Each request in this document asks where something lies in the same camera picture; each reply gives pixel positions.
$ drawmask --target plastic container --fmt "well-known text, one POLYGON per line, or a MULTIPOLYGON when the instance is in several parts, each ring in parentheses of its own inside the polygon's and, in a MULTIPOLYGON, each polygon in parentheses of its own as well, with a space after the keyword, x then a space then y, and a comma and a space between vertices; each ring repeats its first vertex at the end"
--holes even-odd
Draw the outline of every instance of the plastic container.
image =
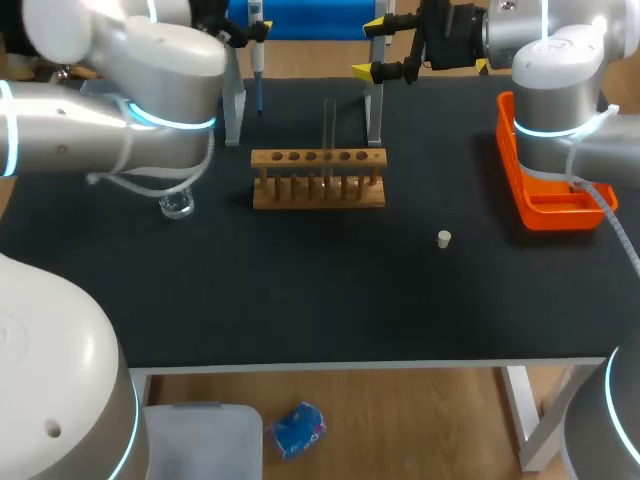
POLYGON ((149 480, 261 480, 262 418, 251 407, 145 408, 149 480))
MULTIPOLYGON (((530 230, 592 230, 605 218, 604 212, 586 191, 572 191, 566 182, 549 182, 533 178, 522 171, 518 162, 513 127, 513 92, 498 96, 496 138, 502 163, 522 222, 530 230)), ((618 199, 609 185, 596 189, 612 210, 618 199)))

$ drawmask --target table leg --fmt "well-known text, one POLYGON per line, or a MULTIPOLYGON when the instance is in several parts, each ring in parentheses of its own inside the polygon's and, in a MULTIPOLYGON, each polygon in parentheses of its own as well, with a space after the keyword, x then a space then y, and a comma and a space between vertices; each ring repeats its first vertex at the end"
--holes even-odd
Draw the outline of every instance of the table leg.
POLYGON ((567 405, 596 365, 581 365, 564 385, 544 416, 538 417, 527 369, 521 366, 502 367, 509 407, 518 437, 520 466, 524 472, 544 470, 560 451, 562 420, 567 405))

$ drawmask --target cable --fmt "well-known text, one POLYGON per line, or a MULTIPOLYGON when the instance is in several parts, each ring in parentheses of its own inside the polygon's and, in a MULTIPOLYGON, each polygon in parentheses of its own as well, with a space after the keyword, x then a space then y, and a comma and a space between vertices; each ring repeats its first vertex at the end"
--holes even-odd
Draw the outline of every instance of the cable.
POLYGON ((583 131, 577 132, 570 137, 573 139, 573 144, 571 145, 569 154, 567 155, 565 174, 569 185, 574 186, 574 182, 577 182, 577 187, 582 188, 591 195, 591 198, 593 198, 593 200, 602 209, 607 220, 611 224, 613 231, 616 232, 618 240, 620 240, 620 243, 622 244, 622 248, 624 248, 624 251, 629 257, 633 269, 638 277, 640 277, 640 258, 638 258, 638 254, 636 253, 635 248, 633 248, 633 244, 631 243, 631 240, 629 240, 627 233, 624 231, 620 220, 618 220, 618 217, 616 217, 616 214, 613 212, 607 201, 591 182, 573 175, 573 165, 582 141, 600 128, 609 116, 617 115, 619 110, 620 107, 618 105, 609 105, 609 108, 605 112, 600 113, 594 118, 594 122, 589 122, 591 125, 588 128, 585 128, 583 131))
POLYGON ((638 254, 636 253, 635 248, 633 248, 631 240, 629 240, 629 237, 624 231, 624 228, 622 228, 622 224, 618 220, 618 217, 616 217, 616 214, 613 213, 613 210, 611 210, 611 207, 609 206, 607 201, 602 197, 602 195, 600 195, 600 192, 598 192, 598 190, 596 190, 596 188, 590 182, 580 182, 580 187, 584 188, 602 209, 605 216, 607 217, 607 220, 609 220, 609 223, 613 227, 613 230, 616 232, 616 235, 618 236, 618 239, 620 240, 624 251, 627 253, 627 256, 629 257, 631 265, 633 265, 636 274, 638 274, 638 277, 640 277, 640 258, 638 258, 638 254))
POLYGON ((96 179, 101 179, 104 178, 106 180, 109 180, 113 183, 115 183, 116 185, 125 188, 133 193, 137 193, 138 195, 143 195, 145 197, 150 197, 150 198, 163 198, 163 197, 167 197, 169 195, 173 195, 175 193, 180 193, 181 191, 183 191, 184 189, 190 187, 191 185, 193 185, 193 183, 198 180, 203 174, 204 172, 207 170, 207 168, 209 167, 209 164, 211 163, 212 159, 213 159, 213 150, 214 150, 214 146, 215 146, 215 140, 214 140, 214 133, 213 133, 213 129, 211 129, 209 131, 209 142, 207 145, 207 153, 206 153, 206 157, 204 158, 204 160, 202 161, 201 168, 198 169, 198 171, 196 173, 194 173, 191 177, 189 177, 188 179, 186 179, 184 182, 176 185, 175 187, 171 187, 171 188, 167 188, 164 190, 154 190, 151 188, 146 188, 146 187, 142 187, 140 185, 138 185, 137 183, 131 182, 125 178, 122 178, 120 175, 116 175, 116 174, 92 174, 91 177, 88 177, 88 180, 90 183, 95 183, 97 180, 96 179))

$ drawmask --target small white cylinder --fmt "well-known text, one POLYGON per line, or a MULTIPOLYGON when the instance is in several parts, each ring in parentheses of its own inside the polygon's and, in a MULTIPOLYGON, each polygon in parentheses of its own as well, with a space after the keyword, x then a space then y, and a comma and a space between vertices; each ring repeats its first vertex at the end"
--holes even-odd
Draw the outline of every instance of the small white cylinder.
POLYGON ((449 246, 449 242, 451 241, 451 233, 446 230, 442 230, 438 233, 438 247, 447 248, 449 246))

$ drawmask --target table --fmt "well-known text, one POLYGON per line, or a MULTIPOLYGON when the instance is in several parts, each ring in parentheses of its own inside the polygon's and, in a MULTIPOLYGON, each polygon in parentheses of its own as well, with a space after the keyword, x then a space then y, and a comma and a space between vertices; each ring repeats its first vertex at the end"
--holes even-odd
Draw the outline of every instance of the table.
MULTIPOLYGON (((265 115, 247 112, 243 145, 217 150, 192 218, 167 222, 155 202, 78 176, 24 177, 0 222, 0 251, 89 292, 143 380, 504 367, 523 467, 539 469, 557 446, 562 403, 590 367, 538 424, 522 365, 598 364, 633 327, 640 298, 606 225, 562 235, 522 227, 493 136, 495 98, 510 88, 504 77, 390 85, 387 208, 268 213, 251 209, 251 148, 320 147, 327 97, 338 102, 338 148, 364 146, 366 128, 358 81, 267 81, 265 115), (442 229, 453 233, 444 251, 442 229)), ((620 219, 640 238, 640 198, 617 191, 620 219)))

